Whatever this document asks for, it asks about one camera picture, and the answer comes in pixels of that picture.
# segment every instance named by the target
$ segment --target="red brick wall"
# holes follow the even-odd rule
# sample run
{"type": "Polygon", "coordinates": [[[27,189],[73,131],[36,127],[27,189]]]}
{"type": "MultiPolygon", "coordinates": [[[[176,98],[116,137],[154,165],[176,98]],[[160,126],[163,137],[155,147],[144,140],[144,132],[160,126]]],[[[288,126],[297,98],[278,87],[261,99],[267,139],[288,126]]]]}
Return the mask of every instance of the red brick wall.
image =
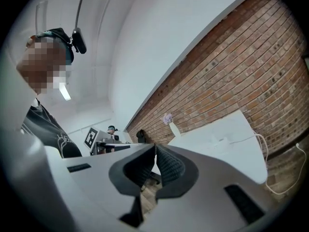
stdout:
{"type": "Polygon", "coordinates": [[[128,127],[136,140],[174,136],[160,118],[172,113],[181,132],[240,109],[270,152],[309,126],[305,38],[281,0],[246,0],[187,55],[128,127]]]}

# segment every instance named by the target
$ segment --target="wooden floor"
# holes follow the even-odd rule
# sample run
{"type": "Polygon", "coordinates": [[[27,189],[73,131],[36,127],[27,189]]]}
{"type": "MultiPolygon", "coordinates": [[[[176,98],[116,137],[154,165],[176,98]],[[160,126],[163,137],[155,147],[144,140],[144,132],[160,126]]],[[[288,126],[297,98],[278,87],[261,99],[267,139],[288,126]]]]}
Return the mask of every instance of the wooden floor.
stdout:
{"type": "Polygon", "coordinates": [[[156,207],[155,193],[162,188],[162,184],[156,184],[156,180],[147,179],[143,187],[143,191],[140,193],[141,210],[144,220],[151,211],[156,207]]]}

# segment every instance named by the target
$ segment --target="black slot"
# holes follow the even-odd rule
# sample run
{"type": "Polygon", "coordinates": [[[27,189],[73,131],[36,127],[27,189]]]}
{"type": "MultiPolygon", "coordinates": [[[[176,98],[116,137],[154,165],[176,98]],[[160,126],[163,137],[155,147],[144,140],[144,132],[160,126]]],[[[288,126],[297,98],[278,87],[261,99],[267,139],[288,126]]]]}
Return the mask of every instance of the black slot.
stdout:
{"type": "Polygon", "coordinates": [[[225,187],[225,191],[236,205],[248,224],[257,221],[264,212],[252,201],[252,199],[237,185],[225,187]]]}
{"type": "Polygon", "coordinates": [[[120,217],[120,220],[135,228],[137,228],[143,222],[143,214],[141,211],[141,203],[139,197],[135,198],[131,212],[120,217]]]}
{"type": "Polygon", "coordinates": [[[91,168],[91,166],[88,163],[84,163],[84,164],[68,167],[68,171],[70,173],[73,173],[73,172],[84,170],[87,168],[91,168]]]}

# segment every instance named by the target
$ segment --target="person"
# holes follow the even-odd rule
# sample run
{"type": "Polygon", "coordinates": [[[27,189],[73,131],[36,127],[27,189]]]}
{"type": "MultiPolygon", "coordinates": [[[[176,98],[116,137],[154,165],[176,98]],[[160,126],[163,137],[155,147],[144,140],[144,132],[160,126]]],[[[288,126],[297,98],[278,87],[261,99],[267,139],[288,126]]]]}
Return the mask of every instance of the person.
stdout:
{"type": "Polygon", "coordinates": [[[110,135],[114,135],[115,133],[115,126],[109,126],[107,129],[107,133],[110,135]]]}
{"type": "MultiPolygon", "coordinates": [[[[17,70],[37,95],[53,84],[54,78],[66,70],[74,59],[63,29],[51,29],[31,36],[17,70]]],[[[24,120],[22,132],[37,136],[44,145],[56,148],[62,158],[82,156],[56,119],[36,98],[24,120]]]]}

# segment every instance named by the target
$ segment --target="white cable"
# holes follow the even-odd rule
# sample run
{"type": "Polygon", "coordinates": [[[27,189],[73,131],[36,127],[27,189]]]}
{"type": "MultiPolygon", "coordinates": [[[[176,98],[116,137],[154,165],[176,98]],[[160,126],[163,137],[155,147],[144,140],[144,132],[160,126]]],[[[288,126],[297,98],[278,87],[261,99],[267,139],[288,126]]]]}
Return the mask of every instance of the white cable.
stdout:
{"type": "MultiPolygon", "coordinates": [[[[250,139],[250,138],[253,138],[253,137],[257,137],[258,139],[261,137],[262,140],[264,141],[265,147],[266,147],[265,166],[266,166],[266,169],[267,169],[268,146],[267,146],[267,144],[266,144],[265,138],[264,138],[261,134],[257,134],[255,131],[253,131],[253,132],[254,132],[254,135],[253,135],[253,136],[248,137],[248,138],[246,138],[246,139],[244,139],[244,140],[231,142],[231,144],[240,143],[240,142],[246,141],[246,140],[248,140],[248,139],[250,139]]],[[[262,144],[261,144],[260,139],[259,139],[259,144],[260,144],[261,150],[263,151],[263,149],[262,149],[262,144]]],[[[305,166],[306,160],[307,160],[307,155],[306,155],[306,153],[305,153],[304,150],[302,150],[301,148],[299,148],[299,144],[298,144],[298,143],[296,144],[296,148],[298,148],[300,151],[302,151],[302,152],[305,154],[305,160],[304,160],[303,165],[301,166],[301,169],[300,169],[298,178],[297,178],[297,180],[295,181],[295,183],[294,183],[293,185],[291,185],[287,190],[278,193],[278,192],[275,192],[273,189],[271,189],[271,188],[268,186],[268,184],[267,184],[268,177],[266,178],[265,185],[267,186],[267,188],[268,188],[271,192],[273,192],[273,193],[276,194],[276,195],[285,194],[287,191],[289,191],[291,188],[293,188],[293,187],[297,184],[297,182],[299,181],[299,179],[300,179],[301,172],[302,172],[302,170],[303,170],[303,168],[304,168],[304,166],[305,166]]]]}
{"type": "Polygon", "coordinates": [[[305,162],[306,162],[306,160],[307,160],[307,155],[306,155],[305,151],[303,151],[303,150],[299,147],[299,144],[298,144],[298,143],[296,144],[296,148],[298,148],[300,151],[302,151],[302,152],[305,154],[305,160],[304,160],[303,165],[301,166],[301,169],[300,169],[298,178],[297,178],[297,180],[295,181],[295,183],[294,183],[293,185],[291,185],[287,190],[285,190],[285,191],[283,191],[283,192],[279,192],[279,193],[277,193],[277,192],[275,192],[273,189],[271,189],[271,188],[267,185],[267,180],[266,180],[266,186],[267,186],[268,189],[271,190],[274,194],[277,194],[277,195],[285,194],[288,190],[290,190],[291,188],[293,188],[293,187],[297,184],[297,182],[299,181],[299,178],[300,178],[300,176],[301,176],[301,172],[302,172],[303,167],[305,166],[305,162]]]}

